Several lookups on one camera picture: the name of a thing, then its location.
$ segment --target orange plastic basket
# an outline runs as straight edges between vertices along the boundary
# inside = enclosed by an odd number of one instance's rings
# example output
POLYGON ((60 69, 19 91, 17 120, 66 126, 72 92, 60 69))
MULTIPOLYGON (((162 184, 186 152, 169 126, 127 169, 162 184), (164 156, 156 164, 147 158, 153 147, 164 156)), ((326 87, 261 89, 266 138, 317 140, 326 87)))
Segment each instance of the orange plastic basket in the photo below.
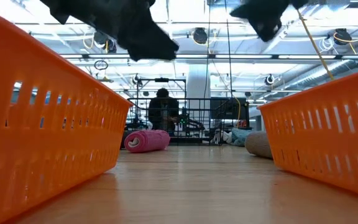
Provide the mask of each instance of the orange plastic basket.
POLYGON ((358 73, 260 110, 277 166, 358 193, 358 73))
POLYGON ((0 17, 0 223, 113 168, 130 107, 0 17))

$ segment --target dark jacket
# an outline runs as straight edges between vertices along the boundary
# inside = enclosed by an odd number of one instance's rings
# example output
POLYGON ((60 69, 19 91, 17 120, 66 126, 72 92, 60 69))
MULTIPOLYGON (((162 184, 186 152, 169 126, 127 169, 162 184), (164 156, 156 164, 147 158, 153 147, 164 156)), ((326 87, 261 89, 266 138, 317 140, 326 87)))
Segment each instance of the dark jacket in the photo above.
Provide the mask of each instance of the dark jacket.
MULTIPOLYGON (((162 101, 167 100, 167 110, 169 117, 179 116, 179 102, 177 99, 168 98, 153 98, 149 104, 149 121, 153 124, 152 129, 159 129, 160 124, 163 121, 162 118, 162 101)), ((173 121, 168 122, 169 129, 175 130, 175 123, 173 121)))

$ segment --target wooden floor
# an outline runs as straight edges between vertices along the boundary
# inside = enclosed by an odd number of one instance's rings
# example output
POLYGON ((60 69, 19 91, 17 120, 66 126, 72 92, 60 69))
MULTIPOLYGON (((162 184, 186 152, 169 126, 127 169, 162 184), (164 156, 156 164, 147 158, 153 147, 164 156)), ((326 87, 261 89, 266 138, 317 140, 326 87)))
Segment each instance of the wooden floor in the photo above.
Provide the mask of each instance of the wooden floor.
POLYGON ((18 223, 358 223, 358 196, 279 171, 240 147, 121 151, 116 168, 18 223))

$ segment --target rolled mat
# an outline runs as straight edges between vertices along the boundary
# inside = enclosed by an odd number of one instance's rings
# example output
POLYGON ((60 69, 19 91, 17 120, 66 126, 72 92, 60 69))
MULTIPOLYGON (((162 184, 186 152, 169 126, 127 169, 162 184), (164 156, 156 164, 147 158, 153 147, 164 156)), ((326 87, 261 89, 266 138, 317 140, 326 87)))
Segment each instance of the rolled mat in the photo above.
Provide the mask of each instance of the rolled mat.
POLYGON ((166 131, 145 130, 136 131, 125 139, 125 148, 132 153, 164 150, 170 141, 166 131))
POLYGON ((273 159, 269 140, 267 139, 267 134, 264 131, 250 133, 247 136, 245 146, 247 151, 253 155, 273 159))

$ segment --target person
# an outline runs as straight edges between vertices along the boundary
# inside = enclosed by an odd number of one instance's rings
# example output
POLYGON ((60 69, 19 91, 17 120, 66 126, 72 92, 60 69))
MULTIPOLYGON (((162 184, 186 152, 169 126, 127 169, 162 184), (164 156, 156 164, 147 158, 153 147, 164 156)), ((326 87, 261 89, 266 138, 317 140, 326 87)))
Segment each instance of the person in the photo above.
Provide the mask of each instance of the person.
POLYGON ((149 104, 149 121, 153 124, 152 129, 173 133, 178 115, 178 100, 169 97, 168 90, 164 88, 159 89, 157 97, 151 99, 149 104))

